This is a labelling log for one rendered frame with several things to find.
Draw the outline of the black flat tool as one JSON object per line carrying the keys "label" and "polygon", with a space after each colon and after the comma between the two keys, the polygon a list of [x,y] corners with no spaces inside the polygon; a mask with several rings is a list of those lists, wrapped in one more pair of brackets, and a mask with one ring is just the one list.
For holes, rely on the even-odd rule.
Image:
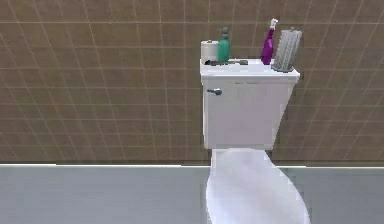
{"label": "black flat tool", "polygon": [[222,65],[231,65],[231,64],[239,64],[239,65],[248,65],[247,60],[235,60],[235,61],[212,61],[212,60],[207,60],[203,63],[204,65],[210,65],[210,66],[222,66]]}

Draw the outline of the green soap bottle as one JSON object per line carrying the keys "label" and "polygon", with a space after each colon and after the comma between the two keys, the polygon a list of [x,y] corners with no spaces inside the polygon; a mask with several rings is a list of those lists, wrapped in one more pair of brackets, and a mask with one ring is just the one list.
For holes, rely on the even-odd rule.
{"label": "green soap bottle", "polygon": [[221,40],[218,42],[218,60],[220,62],[227,62],[229,60],[230,42],[228,38],[229,28],[223,27],[221,29]]}

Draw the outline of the purple spray bottle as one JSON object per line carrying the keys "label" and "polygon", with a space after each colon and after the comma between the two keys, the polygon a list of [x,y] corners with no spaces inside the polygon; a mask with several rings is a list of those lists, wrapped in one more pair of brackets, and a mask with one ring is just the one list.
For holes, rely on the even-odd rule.
{"label": "purple spray bottle", "polygon": [[279,20],[276,18],[272,18],[270,21],[270,27],[264,41],[264,46],[261,55],[261,61],[264,65],[269,65],[272,60],[272,55],[274,51],[273,34],[278,22]]}

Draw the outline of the grey paper towel roll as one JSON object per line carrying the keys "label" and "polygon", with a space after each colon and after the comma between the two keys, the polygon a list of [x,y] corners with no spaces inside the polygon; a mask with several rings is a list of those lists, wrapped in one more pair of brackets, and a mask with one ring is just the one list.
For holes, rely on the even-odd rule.
{"label": "grey paper towel roll", "polygon": [[294,27],[281,31],[275,59],[271,65],[274,71],[289,73],[294,70],[301,37],[302,32]]}

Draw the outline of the white toilet paper roll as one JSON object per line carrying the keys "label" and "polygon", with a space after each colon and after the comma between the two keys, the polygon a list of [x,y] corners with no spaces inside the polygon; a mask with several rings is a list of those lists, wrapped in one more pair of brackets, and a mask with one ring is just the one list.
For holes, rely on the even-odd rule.
{"label": "white toilet paper roll", "polygon": [[218,60],[218,41],[206,40],[201,42],[201,63]]}

